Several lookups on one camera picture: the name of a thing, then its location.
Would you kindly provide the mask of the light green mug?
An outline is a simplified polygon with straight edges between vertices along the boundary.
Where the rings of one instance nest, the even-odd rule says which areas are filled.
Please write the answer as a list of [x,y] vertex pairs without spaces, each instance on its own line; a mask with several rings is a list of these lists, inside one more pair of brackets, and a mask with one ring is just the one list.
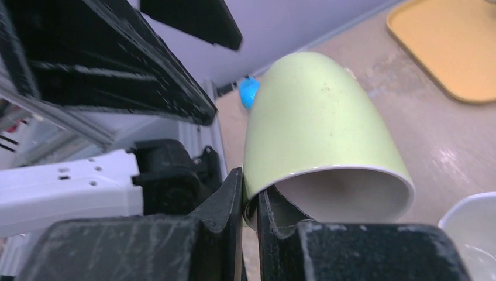
[[272,64],[251,107],[244,144],[244,219],[275,188],[319,222],[391,223],[415,187],[383,118],[360,83],[318,52]]

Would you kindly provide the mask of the black handled white mug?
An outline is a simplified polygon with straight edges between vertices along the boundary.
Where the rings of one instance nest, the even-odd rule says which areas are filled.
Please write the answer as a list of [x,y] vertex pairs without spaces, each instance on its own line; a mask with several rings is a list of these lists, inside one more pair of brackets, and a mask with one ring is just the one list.
[[438,222],[454,242],[472,280],[495,280],[495,192],[458,201]]

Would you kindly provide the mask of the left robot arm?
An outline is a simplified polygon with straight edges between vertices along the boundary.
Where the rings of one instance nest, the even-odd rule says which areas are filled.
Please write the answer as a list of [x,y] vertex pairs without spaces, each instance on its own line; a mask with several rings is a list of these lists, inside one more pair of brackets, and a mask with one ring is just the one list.
[[144,14],[237,50],[223,1],[2,1],[2,95],[102,154],[1,171],[2,280],[245,280],[240,168]]

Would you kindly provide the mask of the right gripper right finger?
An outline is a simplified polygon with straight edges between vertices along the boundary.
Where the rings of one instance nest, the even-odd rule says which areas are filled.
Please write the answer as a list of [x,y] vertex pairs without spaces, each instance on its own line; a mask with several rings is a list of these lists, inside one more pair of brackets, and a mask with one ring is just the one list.
[[274,187],[257,196],[263,280],[469,280],[454,243],[424,224],[311,219]]

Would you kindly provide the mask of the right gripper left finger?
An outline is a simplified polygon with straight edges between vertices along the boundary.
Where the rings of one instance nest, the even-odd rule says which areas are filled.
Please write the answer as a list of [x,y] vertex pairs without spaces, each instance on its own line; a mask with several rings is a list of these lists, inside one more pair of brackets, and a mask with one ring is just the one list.
[[57,222],[16,280],[245,280],[242,189],[238,167],[185,216]]

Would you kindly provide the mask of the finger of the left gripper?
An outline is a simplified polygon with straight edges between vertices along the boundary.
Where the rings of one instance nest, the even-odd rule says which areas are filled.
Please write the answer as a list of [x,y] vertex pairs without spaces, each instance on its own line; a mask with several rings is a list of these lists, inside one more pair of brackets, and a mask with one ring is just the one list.
[[139,11],[210,44],[237,51],[243,36],[223,0],[142,0]]
[[202,126],[217,113],[126,1],[2,1],[1,57],[18,94],[45,104]]

